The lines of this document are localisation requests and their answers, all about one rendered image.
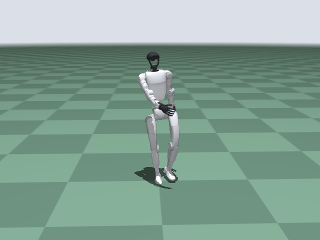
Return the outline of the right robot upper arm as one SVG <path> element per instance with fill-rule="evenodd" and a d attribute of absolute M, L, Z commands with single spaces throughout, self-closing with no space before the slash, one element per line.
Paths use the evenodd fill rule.
<path fill-rule="evenodd" d="M 140 84 L 144 93 L 145 91 L 147 91 L 149 95 L 154 95 L 154 92 L 152 90 L 149 90 L 148 84 L 146 82 L 146 73 L 139 74 L 137 82 Z"/>

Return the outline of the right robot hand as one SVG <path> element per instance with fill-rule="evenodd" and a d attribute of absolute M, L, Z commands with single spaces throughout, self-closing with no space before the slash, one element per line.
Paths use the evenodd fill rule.
<path fill-rule="evenodd" d="M 166 115 L 171 116 L 171 117 L 174 115 L 175 111 L 172 111 L 172 110 L 175 110 L 175 108 L 168 107 L 168 106 L 172 106 L 172 104 L 166 104 L 165 105 L 165 104 L 162 104 L 160 102 L 157 102 L 157 103 L 159 104 L 158 109 L 162 110 L 163 113 L 165 113 Z"/>

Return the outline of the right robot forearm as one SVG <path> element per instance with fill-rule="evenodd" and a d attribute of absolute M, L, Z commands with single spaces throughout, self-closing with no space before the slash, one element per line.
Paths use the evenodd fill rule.
<path fill-rule="evenodd" d="M 152 103 L 152 105 L 154 107 L 156 107 L 157 109 L 159 108 L 159 105 L 160 105 L 160 104 L 158 104 L 159 101 L 155 98 L 154 95 L 149 95 L 149 93 L 147 91 L 145 91 L 145 96 L 149 100 L 149 102 Z"/>

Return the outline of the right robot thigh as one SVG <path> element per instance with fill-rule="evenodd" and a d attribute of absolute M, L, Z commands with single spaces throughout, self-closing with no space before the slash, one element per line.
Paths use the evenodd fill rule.
<path fill-rule="evenodd" d="M 152 113 L 145 118 L 147 134 L 150 142 L 151 151 L 159 152 L 159 145 L 157 144 L 157 126 L 155 114 Z"/>

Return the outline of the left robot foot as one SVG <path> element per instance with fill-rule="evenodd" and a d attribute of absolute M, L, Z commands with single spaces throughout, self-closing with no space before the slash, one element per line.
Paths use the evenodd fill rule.
<path fill-rule="evenodd" d="M 168 179 L 170 179 L 171 181 L 174 181 L 176 179 L 176 177 L 174 176 L 172 170 L 167 170 L 167 167 L 165 167 L 163 171 L 165 172 L 165 174 L 168 177 Z"/>

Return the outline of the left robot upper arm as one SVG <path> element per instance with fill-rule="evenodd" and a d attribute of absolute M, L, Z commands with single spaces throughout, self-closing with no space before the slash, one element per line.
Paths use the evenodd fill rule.
<path fill-rule="evenodd" d="M 169 70 L 164 70 L 166 73 L 166 92 L 168 95 L 172 95 L 175 92 L 175 89 L 172 88 L 173 84 L 173 74 Z"/>

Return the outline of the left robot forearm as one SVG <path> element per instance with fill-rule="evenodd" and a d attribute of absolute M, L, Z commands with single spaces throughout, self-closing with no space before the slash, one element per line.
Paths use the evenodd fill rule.
<path fill-rule="evenodd" d="M 175 102 L 174 102 L 174 94 L 173 93 L 172 95 L 168 95 L 167 98 L 168 98 L 168 104 L 171 104 L 172 106 L 169 105 L 170 108 L 173 109 L 173 107 L 175 106 Z"/>

